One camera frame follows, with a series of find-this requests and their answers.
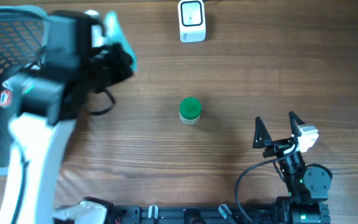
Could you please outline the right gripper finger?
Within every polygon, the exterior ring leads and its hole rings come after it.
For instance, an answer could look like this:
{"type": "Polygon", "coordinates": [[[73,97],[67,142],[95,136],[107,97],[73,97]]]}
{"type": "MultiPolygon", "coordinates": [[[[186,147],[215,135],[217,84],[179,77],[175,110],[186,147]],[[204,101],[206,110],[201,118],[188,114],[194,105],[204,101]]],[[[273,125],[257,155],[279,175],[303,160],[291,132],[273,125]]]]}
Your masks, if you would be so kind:
{"type": "Polygon", "coordinates": [[[266,148],[272,145],[272,138],[260,116],[255,118],[255,133],[252,147],[266,148]]]}
{"type": "Polygon", "coordinates": [[[296,114],[294,111],[290,111],[289,112],[289,120],[290,120],[290,127],[291,127],[291,133],[298,137],[301,136],[300,134],[300,130],[299,130],[299,126],[300,125],[304,125],[305,122],[303,122],[296,114]]]}

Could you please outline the green lid jar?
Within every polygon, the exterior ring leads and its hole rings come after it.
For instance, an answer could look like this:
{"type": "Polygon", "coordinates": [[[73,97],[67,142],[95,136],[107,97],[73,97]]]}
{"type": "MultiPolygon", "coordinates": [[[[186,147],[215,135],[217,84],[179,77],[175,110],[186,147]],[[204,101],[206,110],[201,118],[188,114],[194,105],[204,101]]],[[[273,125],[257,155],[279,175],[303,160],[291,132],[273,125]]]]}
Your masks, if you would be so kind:
{"type": "Polygon", "coordinates": [[[180,120],[187,125],[193,125],[201,117],[202,105],[199,99],[188,97],[180,103],[179,115],[180,120]]]}

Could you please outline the mint green wipes packet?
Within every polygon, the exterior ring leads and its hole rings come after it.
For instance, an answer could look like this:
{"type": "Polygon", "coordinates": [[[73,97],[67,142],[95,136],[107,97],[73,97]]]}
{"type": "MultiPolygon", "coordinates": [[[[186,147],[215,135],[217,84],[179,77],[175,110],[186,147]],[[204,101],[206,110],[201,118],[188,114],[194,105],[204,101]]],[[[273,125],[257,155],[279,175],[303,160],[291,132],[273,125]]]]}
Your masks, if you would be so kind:
{"type": "Polygon", "coordinates": [[[104,18],[104,26],[106,29],[105,43],[108,45],[121,44],[123,50],[128,53],[133,60],[131,69],[136,72],[138,69],[137,58],[130,43],[126,39],[124,31],[120,25],[117,14],[114,11],[109,11],[104,18]]]}

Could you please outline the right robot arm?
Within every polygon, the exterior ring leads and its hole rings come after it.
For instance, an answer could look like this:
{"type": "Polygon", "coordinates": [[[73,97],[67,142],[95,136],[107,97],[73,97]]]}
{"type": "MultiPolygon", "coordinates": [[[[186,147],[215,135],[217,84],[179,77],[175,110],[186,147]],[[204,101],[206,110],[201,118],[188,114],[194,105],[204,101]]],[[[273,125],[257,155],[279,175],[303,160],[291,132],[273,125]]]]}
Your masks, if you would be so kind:
{"type": "Polygon", "coordinates": [[[265,158],[273,157],[275,170],[288,190],[287,197],[277,197],[271,213],[258,219],[264,223],[329,223],[328,190],[332,172],[320,164],[306,164],[303,154],[319,138],[318,129],[303,122],[294,112],[289,112],[291,136],[273,140],[262,118],[255,119],[252,147],[264,149],[265,158]]]}

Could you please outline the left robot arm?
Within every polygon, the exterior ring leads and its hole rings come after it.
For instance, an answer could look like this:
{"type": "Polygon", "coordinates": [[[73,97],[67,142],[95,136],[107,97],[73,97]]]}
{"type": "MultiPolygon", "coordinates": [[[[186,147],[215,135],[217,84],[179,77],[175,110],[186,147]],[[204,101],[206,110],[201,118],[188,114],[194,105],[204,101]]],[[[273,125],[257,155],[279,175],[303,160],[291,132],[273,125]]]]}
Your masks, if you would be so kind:
{"type": "Polygon", "coordinates": [[[15,112],[0,223],[108,223],[113,205],[85,198],[54,209],[67,144],[90,93],[133,75],[137,62],[115,12],[55,11],[45,17],[39,58],[10,79],[15,112]]]}

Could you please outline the white barcode scanner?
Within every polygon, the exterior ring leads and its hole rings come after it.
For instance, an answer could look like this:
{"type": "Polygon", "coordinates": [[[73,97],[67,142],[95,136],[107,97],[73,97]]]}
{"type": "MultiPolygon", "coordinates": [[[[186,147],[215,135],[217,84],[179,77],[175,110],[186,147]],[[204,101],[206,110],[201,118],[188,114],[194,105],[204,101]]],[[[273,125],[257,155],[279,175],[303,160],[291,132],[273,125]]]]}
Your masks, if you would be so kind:
{"type": "Polygon", "coordinates": [[[181,42],[204,41],[206,38],[204,2],[202,0],[181,0],[177,8],[181,42]]]}

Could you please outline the grey plastic mesh basket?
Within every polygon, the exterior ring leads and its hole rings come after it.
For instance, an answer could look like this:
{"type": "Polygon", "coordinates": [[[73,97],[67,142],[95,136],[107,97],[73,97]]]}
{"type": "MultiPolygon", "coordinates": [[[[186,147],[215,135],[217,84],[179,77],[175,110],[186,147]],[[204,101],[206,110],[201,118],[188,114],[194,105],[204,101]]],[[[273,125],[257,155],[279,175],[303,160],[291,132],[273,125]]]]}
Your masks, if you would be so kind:
{"type": "Polygon", "coordinates": [[[15,68],[37,60],[45,45],[46,16],[37,6],[0,6],[0,175],[7,174],[12,141],[8,123],[15,113],[11,105],[2,103],[9,99],[5,82],[15,68]]]}

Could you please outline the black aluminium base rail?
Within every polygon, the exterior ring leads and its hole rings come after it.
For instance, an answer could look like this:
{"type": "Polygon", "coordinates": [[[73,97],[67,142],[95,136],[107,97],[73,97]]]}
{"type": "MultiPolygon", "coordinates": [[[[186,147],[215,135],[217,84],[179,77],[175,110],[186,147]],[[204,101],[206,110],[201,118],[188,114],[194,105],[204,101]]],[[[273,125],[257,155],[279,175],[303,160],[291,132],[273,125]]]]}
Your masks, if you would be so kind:
{"type": "MultiPolygon", "coordinates": [[[[281,197],[275,203],[245,205],[243,209],[253,223],[331,223],[329,208],[323,203],[296,204],[281,197]]],[[[74,206],[58,208],[53,214],[53,221],[122,224],[248,223],[238,208],[226,204],[211,207],[140,207],[114,205],[93,197],[85,197],[74,206]]]]}

